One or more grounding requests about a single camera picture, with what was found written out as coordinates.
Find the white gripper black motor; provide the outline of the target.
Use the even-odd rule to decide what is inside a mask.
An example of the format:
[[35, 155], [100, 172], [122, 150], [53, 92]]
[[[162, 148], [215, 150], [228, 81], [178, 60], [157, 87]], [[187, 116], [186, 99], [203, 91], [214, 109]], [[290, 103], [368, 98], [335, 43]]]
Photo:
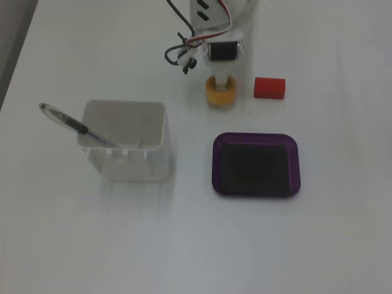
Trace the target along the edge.
[[[231, 30], [202, 42], [202, 56], [206, 70], [214, 75], [214, 88], [222, 87], [221, 75], [239, 75], [246, 51], [244, 30]], [[234, 88], [234, 78], [227, 77], [226, 89]]]

